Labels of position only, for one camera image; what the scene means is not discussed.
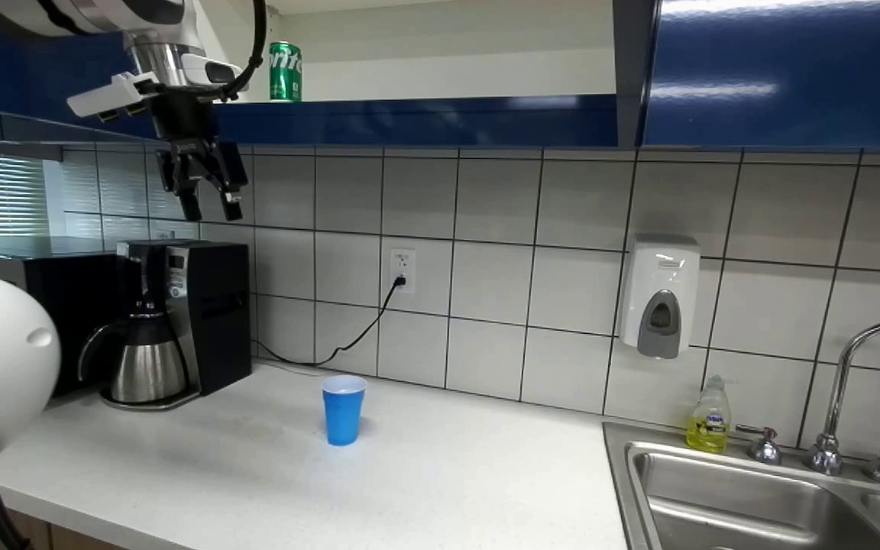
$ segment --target stainless steel sink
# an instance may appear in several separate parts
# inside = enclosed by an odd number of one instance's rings
[[[880,550],[880,486],[604,427],[633,550]]]

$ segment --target blue cup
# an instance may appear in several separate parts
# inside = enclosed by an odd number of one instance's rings
[[[325,384],[325,436],[331,445],[352,445],[362,427],[362,404],[368,381],[359,377],[333,377]]]

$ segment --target soap dispenser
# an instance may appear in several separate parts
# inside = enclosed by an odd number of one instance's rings
[[[684,445],[700,453],[723,453],[730,434],[730,408],[723,396],[723,381],[711,377],[689,417],[684,424]]]
[[[648,359],[680,359],[690,343],[700,247],[690,239],[640,239],[628,258],[619,340]]]

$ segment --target cable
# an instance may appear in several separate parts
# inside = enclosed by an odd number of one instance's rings
[[[389,294],[386,294],[386,299],[382,299],[382,305],[378,305],[378,314],[372,319],[372,324],[369,324],[368,329],[362,329],[350,347],[333,349],[325,360],[294,360],[294,359],[285,359],[285,355],[266,349],[259,340],[254,340],[254,347],[264,349],[268,359],[275,359],[275,360],[281,360],[281,363],[289,363],[289,367],[326,367],[326,363],[335,360],[340,355],[352,353],[363,335],[369,335],[369,329],[372,329],[372,327],[382,321],[382,314],[389,313],[390,296],[394,296],[398,287],[405,287],[405,283],[406,283],[405,275],[394,277],[390,287],[389,287]]]

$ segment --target backsplash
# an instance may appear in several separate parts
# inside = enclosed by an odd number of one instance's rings
[[[51,225],[107,245],[247,241],[256,335],[316,360],[359,335],[417,250],[417,296],[333,367],[648,424],[723,377],[736,421],[812,443],[845,343],[880,321],[880,153],[254,150],[246,222],[184,222],[143,150],[48,168]],[[615,340],[625,250],[703,247],[690,353]],[[856,359],[841,440],[880,449],[880,340]]]

